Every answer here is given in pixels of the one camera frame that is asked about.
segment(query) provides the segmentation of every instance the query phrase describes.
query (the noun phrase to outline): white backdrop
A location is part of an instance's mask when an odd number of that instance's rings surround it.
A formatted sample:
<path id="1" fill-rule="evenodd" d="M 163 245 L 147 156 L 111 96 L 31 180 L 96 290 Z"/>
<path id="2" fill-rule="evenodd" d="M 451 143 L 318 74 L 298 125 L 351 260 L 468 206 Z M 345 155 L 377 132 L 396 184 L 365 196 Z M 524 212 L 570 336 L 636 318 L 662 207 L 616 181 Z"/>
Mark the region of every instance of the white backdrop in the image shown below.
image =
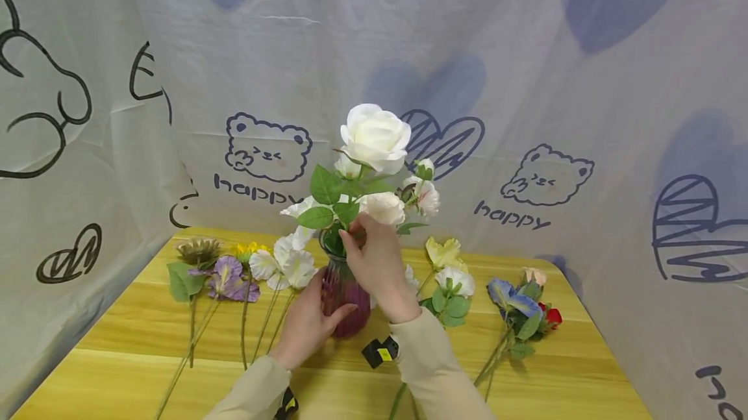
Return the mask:
<path id="1" fill-rule="evenodd" d="M 411 160 L 437 163 L 442 212 L 410 244 L 429 233 L 542 254 L 654 418 L 748 412 L 747 0 L 134 1 L 14 0 L 20 29 L 93 106 L 64 126 L 48 171 L 0 182 L 14 218 L 3 308 L 29 301 L 8 322 L 3 361 L 28 359 L 23 379 L 3 375 L 14 392 L 64 340 L 58 328 L 82 327 L 176 227 L 289 232 L 277 212 L 331 164 L 345 113 L 366 101 L 412 124 Z M 34 104 L 59 114 L 55 92 L 75 81 L 41 71 L 50 95 L 0 71 L 4 120 L 6 99 L 19 107 L 3 123 Z M 54 130 L 25 123 L 28 136 L 23 123 L 0 134 L 16 155 L 0 169 L 55 152 Z M 39 283 L 36 267 L 89 223 L 102 230 L 93 271 Z M 22 352 L 29 337 L 40 342 Z"/>

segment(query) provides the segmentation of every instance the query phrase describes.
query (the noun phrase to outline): person's right hand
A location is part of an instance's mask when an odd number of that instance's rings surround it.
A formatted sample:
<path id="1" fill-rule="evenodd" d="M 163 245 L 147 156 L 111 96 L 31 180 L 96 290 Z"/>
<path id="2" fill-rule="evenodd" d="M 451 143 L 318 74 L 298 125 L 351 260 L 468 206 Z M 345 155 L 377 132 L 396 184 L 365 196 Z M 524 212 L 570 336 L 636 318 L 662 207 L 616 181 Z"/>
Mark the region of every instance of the person's right hand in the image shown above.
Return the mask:
<path id="1" fill-rule="evenodd" d="M 359 214 L 349 227 L 340 230 L 348 266 L 354 277 L 372 295 L 384 315 L 393 323 L 412 321 L 421 314 L 418 298 L 405 281 L 400 243 L 392 227 Z M 366 244 L 359 249 L 353 235 L 366 233 Z"/>

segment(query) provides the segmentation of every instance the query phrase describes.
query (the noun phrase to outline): person's left hand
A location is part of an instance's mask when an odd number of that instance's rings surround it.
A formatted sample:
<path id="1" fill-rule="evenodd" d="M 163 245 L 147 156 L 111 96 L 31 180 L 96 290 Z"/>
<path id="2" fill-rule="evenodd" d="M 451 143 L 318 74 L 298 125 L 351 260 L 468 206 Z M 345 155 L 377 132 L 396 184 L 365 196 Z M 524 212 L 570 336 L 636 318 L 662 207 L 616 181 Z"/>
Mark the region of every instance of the person's left hand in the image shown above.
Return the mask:
<path id="1" fill-rule="evenodd" d="M 309 286 L 291 304 L 282 326 L 280 340 L 270 350 L 280 366 L 286 370 L 297 369 L 310 356 L 314 355 L 335 331 L 343 318 L 357 310 L 358 306 L 348 303 L 330 315 L 325 316 L 321 309 L 321 289 L 324 271 L 315 274 Z"/>

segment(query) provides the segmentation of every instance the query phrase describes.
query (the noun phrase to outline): yellow label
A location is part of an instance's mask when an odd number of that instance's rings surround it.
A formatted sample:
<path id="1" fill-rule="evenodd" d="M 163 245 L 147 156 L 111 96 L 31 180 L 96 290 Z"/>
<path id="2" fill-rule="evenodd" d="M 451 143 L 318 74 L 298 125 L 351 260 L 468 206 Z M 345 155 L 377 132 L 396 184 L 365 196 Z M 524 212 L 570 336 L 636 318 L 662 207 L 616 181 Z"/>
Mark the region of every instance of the yellow label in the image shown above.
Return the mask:
<path id="1" fill-rule="evenodd" d="M 384 360 L 385 362 L 392 361 L 392 356 L 387 349 L 377 349 L 376 351 L 379 352 L 379 356 L 382 357 L 382 360 Z"/>

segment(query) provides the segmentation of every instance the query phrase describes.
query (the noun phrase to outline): hand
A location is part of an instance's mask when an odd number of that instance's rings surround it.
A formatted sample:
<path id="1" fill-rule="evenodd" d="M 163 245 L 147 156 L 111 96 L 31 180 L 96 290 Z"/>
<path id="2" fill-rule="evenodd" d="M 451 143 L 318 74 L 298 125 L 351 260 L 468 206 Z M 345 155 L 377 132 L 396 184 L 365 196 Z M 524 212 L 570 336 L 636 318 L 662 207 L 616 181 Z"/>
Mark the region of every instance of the hand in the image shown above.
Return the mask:
<path id="1" fill-rule="evenodd" d="M 361 287 L 379 303 L 384 315 L 393 323 L 405 323 L 420 316 L 418 298 L 405 282 L 403 257 L 394 229 L 359 214 L 349 232 L 340 230 L 348 266 Z M 359 249 L 354 236 L 361 237 L 363 233 L 366 244 Z"/>
<path id="2" fill-rule="evenodd" d="M 357 305 L 348 303 L 335 310 L 330 316 L 323 315 L 321 310 L 323 274 L 322 272 L 316 273 L 309 282 L 309 286 L 291 304 L 282 326 L 280 340 L 270 350 L 269 355 L 286 370 L 297 369 L 306 359 L 314 355 L 332 335 L 338 323 L 358 308 Z"/>

